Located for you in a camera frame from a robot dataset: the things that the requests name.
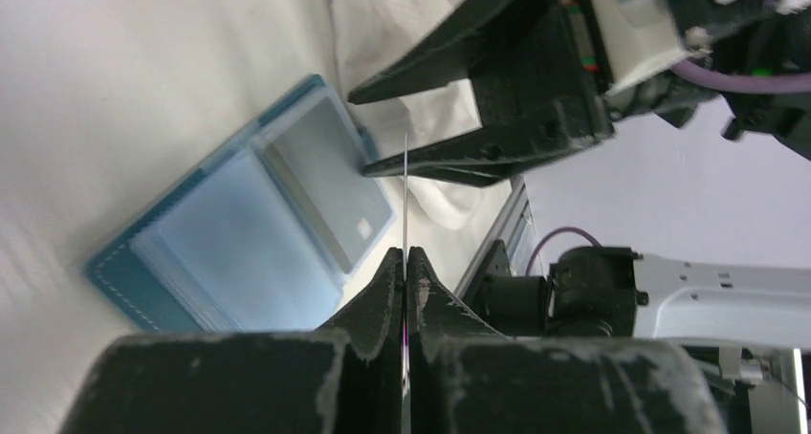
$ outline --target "towel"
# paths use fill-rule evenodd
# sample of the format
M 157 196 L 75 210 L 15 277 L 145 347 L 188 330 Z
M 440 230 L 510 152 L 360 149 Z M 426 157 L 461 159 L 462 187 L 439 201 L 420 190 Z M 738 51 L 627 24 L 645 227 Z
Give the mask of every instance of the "towel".
M 330 0 L 340 91 L 347 94 L 413 47 L 461 0 Z M 385 101 L 350 105 L 383 157 L 460 135 L 481 126 L 467 80 Z M 481 190 L 423 178 L 408 188 L 437 224 L 463 227 L 481 201 Z

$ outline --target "white table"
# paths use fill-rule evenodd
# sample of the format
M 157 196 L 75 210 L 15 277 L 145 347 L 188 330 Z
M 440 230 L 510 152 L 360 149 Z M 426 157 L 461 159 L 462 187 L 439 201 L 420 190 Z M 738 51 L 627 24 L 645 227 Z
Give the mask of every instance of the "white table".
M 305 76 L 336 82 L 333 35 L 328 0 L 0 0 L 0 36 L 0 429 L 53 432 L 133 331 L 80 264 Z M 400 213 L 402 183 L 385 186 Z M 453 288 L 508 193 L 460 231 L 410 207 L 409 244 Z

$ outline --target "cloth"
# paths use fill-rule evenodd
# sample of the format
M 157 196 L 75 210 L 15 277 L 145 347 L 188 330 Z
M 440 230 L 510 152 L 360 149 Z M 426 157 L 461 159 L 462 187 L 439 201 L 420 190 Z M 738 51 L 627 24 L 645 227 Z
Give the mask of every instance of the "cloth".
M 331 0 L 340 91 L 344 98 L 414 46 L 461 0 Z M 383 157 L 444 140 L 481 126 L 468 81 L 371 104 L 350 106 Z M 446 228 L 463 227 L 481 201 L 481 190 L 408 178 L 427 216 Z

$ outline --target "table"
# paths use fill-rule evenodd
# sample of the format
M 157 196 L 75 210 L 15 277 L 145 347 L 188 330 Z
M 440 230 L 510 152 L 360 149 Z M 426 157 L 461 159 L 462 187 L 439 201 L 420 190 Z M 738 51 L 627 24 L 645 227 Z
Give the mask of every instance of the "table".
M 0 419 L 53 432 L 132 325 L 79 267 L 305 76 L 337 82 L 328 0 L 0 0 Z M 384 181 L 402 215 L 402 183 Z M 453 289 L 509 194 L 464 230 L 410 206 L 409 244 Z M 346 287 L 359 292 L 396 223 Z

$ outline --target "purple cable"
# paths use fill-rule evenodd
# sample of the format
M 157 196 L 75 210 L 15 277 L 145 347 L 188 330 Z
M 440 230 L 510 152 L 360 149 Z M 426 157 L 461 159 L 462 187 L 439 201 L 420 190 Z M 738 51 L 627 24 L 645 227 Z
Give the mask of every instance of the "purple cable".
M 549 240 L 560 235 L 561 233 L 577 233 L 578 235 L 588 240 L 588 242 L 591 243 L 591 246 L 596 246 L 598 248 L 602 246 L 600 242 L 597 241 L 597 238 L 591 236 L 591 233 L 583 230 L 582 228 L 577 227 L 556 228 L 547 233 L 546 236 L 541 238 L 540 242 L 537 244 L 537 246 L 535 246 L 535 250 L 533 250 L 533 253 L 530 256 L 530 261 L 527 264 L 527 270 L 526 272 L 524 272 L 524 276 L 529 276 L 530 274 L 532 274 L 532 266 L 535 263 L 535 259 L 537 259 L 537 256 L 540 254 L 540 250 L 543 249 L 544 246 L 546 246 Z
M 811 73 L 787 76 L 752 77 L 728 76 L 684 60 L 670 68 L 688 82 L 718 92 L 748 95 L 786 95 L 811 92 Z

